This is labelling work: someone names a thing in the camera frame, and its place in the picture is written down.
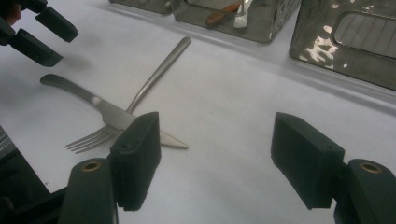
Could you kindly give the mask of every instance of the silverware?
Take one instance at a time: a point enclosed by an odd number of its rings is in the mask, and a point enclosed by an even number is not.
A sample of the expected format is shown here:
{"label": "silverware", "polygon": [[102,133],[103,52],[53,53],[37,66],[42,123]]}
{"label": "silverware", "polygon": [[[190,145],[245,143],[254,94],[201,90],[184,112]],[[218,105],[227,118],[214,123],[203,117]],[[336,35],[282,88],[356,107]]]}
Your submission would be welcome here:
{"label": "silverware", "polygon": [[[103,122],[113,129],[111,132],[114,132],[116,136],[120,135],[126,128],[128,128],[128,126],[135,119],[135,116],[128,114],[127,112],[116,107],[115,105],[101,99],[100,97],[90,93],[89,91],[84,90],[77,84],[67,80],[64,77],[48,74],[43,76],[40,79],[40,82],[45,85],[58,87],[65,91],[69,91],[70,93],[75,94],[87,103],[93,105],[101,112],[103,116]],[[180,142],[169,134],[164,133],[163,131],[160,131],[160,141],[161,145],[164,147],[187,147],[186,144]]]}
{"label": "silverware", "polygon": [[[184,51],[184,49],[190,44],[191,39],[189,37],[184,37],[175,46],[175,48],[169,53],[166,59],[161,63],[157,70],[151,75],[142,89],[137,93],[136,97],[133,99],[131,104],[128,106],[126,112],[132,114],[132,111],[137,107],[138,103],[146,95],[149,89],[154,85],[154,83],[164,74],[164,72],[173,64],[173,62],[178,58],[179,55]],[[120,135],[120,131],[113,129],[112,127],[105,125],[98,131],[91,133],[85,137],[72,142],[65,147],[71,151],[77,151],[77,153],[88,151],[99,147],[108,141],[114,140]],[[163,139],[162,142],[173,142],[171,139]],[[174,145],[169,147],[176,148],[188,148],[187,145]]]}

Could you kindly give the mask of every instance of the fork handle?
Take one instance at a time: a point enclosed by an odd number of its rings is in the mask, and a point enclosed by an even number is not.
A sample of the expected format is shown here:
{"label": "fork handle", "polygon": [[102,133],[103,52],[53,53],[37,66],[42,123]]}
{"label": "fork handle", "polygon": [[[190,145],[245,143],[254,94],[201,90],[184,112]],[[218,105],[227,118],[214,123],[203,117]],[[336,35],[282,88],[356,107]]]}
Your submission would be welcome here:
{"label": "fork handle", "polygon": [[65,91],[68,91],[70,93],[75,94],[76,96],[82,98],[83,100],[87,101],[91,105],[95,105],[97,103],[97,99],[100,99],[96,95],[90,93],[89,91],[84,90],[77,84],[67,80],[64,77],[60,77],[58,75],[54,74],[47,74],[44,75],[42,78],[40,78],[40,82],[42,84],[48,85],[48,86],[53,86],[53,87],[58,87],[60,89],[63,89]]}
{"label": "fork handle", "polygon": [[139,102],[142,100],[143,96],[149,91],[149,89],[154,85],[154,83],[161,77],[163,73],[175,62],[175,60],[180,56],[180,54],[184,51],[184,49],[190,44],[191,38],[184,37],[178,42],[175,48],[169,53],[169,55],[165,58],[165,60],[160,64],[160,66],[155,70],[155,72],[151,75],[145,85],[140,89],[137,95],[134,97],[134,100],[126,109],[126,112],[132,114],[132,111],[136,108]]}

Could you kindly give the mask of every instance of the knife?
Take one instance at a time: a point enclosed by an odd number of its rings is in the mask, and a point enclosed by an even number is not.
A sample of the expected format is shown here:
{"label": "knife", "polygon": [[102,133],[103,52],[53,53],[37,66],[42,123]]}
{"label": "knife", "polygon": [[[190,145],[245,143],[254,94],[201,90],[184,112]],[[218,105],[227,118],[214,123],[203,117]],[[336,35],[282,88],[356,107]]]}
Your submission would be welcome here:
{"label": "knife", "polygon": [[[134,115],[131,115],[93,93],[84,90],[79,85],[64,77],[47,74],[40,79],[40,82],[42,84],[57,87],[64,91],[73,93],[87,103],[93,105],[101,112],[103,122],[117,130],[125,131],[136,119]],[[164,147],[188,148],[185,143],[163,131],[160,131],[160,141],[161,145]]]}

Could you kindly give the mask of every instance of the utensil holder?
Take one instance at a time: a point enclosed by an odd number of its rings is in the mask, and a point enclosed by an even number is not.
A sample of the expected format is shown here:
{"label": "utensil holder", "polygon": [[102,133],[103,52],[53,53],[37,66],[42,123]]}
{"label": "utensil holder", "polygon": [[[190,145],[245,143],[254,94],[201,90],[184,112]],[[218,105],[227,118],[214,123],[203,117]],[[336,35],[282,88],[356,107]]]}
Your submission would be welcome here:
{"label": "utensil holder", "polygon": [[303,0],[290,57],[396,91],[396,1]]}
{"label": "utensil holder", "polygon": [[172,7],[169,0],[109,0],[110,3],[127,7],[137,7],[160,14],[170,14]]}
{"label": "utensil holder", "polygon": [[[300,0],[170,1],[177,21],[262,43],[271,42],[300,5]],[[238,24],[244,16],[245,24]]]}

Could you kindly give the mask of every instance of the fork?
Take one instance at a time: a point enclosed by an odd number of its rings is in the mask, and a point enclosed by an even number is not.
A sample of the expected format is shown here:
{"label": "fork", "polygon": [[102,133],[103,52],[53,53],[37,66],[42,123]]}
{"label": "fork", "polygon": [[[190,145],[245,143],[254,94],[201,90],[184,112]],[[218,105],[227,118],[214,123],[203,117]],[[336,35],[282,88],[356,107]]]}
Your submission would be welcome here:
{"label": "fork", "polygon": [[[180,42],[175,46],[175,48],[169,53],[169,55],[165,58],[165,60],[160,64],[160,66],[155,70],[155,72],[151,75],[145,85],[140,89],[137,95],[132,100],[131,104],[126,109],[127,113],[132,114],[134,109],[137,107],[139,102],[143,99],[149,89],[154,85],[154,83],[165,73],[165,71],[175,62],[178,56],[184,51],[184,49],[190,44],[191,39],[189,37],[184,37],[180,40]],[[72,142],[65,146],[67,149],[71,151],[76,151],[76,154],[92,150],[94,148],[100,147],[106,144],[109,141],[115,140],[118,136],[120,136],[121,131],[110,127],[109,125],[105,125],[103,128],[97,130],[94,133],[91,133],[83,138],[78,139],[75,142]],[[177,146],[178,148],[187,148],[188,146],[183,144]]]}

